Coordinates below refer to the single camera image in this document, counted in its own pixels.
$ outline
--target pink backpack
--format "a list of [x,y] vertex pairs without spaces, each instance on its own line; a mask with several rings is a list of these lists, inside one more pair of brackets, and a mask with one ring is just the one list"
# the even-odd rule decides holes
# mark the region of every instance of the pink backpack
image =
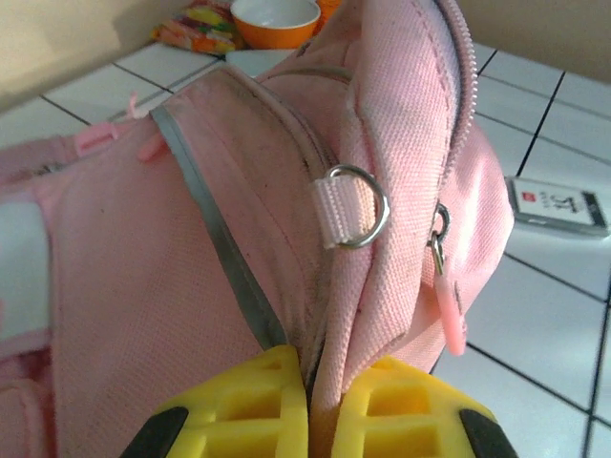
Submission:
[[289,343],[326,456],[369,364],[459,354],[513,225],[474,69],[454,0],[346,0],[258,81],[0,152],[0,454],[119,456]]

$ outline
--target colorful package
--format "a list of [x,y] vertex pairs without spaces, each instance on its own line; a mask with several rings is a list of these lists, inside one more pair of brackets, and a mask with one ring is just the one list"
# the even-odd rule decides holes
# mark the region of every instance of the colorful package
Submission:
[[229,5],[196,0],[153,31],[153,39],[193,52],[225,54],[244,48]]

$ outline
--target zipper pull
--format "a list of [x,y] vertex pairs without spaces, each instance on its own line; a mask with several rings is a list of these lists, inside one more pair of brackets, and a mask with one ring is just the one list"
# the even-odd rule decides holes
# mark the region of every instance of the zipper pull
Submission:
[[467,346],[467,323],[465,322],[462,307],[455,295],[453,283],[448,279],[444,270],[445,257],[443,255],[443,236],[447,232],[450,218],[445,207],[444,212],[440,212],[444,219],[444,228],[441,234],[437,231],[432,231],[430,247],[432,251],[432,260],[435,265],[435,275],[433,279],[433,287],[435,296],[437,297],[437,305],[441,313],[441,325],[443,333],[446,336],[446,345],[455,356],[460,356],[465,352]]

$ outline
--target orange bowl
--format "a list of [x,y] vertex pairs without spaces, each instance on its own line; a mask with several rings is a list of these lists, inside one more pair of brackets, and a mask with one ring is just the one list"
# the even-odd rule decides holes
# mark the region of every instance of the orange bowl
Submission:
[[255,50],[293,50],[311,38],[321,16],[312,0],[236,0],[231,13]]

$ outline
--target metal ring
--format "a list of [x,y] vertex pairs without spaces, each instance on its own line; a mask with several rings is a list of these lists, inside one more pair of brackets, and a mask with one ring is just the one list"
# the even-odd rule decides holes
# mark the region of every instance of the metal ring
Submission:
[[446,260],[443,257],[443,246],[441,244],[441,238],[436,231],[432,231],[431,234],[431,248],[432,248],[432,261],[435,264],[435,272],[437,275],[443,276],[443,265]]
[[370,174],[359,167],[349,164],[339,164],[329,169],[327,172],[327,178],[338,177],[339,175],[352,175],[353,177],[361,178],[369,186],[369,188],[371,188],[375,198],[377,217],[369,232],[359,239],[339,243],[339,246],[344,248],[362,248],[372,243],[380,235],[382,229],[384,229],[384,226],[389,220],[389,198],[378,182]]
[[[439,232],[434,231],[434,233],[437,235],[439,243],[443,243],[443,240],[448,235],[448,232],[450,232],[450,211],[448,210],[448,207],[446,207],[443,203],[437,202],[437,208],[435,209],[435,217],[432,221],[433,226],[437,221],[437,215],[441,217],[441,230]],[[430,240],[427,242],[427,246],[431,246]]]

